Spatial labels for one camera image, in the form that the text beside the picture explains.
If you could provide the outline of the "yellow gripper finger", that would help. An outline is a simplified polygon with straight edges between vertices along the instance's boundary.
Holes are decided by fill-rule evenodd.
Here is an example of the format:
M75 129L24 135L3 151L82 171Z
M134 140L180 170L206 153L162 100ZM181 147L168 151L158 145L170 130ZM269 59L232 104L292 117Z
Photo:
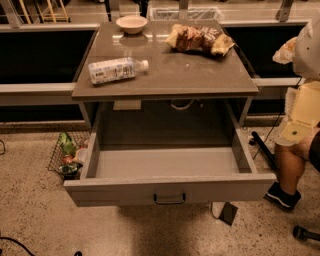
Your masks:
M294 49L296 45L296 37L291 38L277 50L272 60L279 64L288 64L293 60Z
M283 118L275 142L282 146L298 144L320 122L320 82L313 81L298 89L289 88Z

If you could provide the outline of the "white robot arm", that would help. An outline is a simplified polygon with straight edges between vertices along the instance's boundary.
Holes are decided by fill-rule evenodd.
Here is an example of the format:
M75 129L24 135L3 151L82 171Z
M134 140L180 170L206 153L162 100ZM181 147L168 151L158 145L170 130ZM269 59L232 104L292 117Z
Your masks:
M289 88L285 100L285 118L276 142L298 144L320 122L320 17L313 17L294 37L275 52L273 61L293 64L294 73L305 79L298 89Z

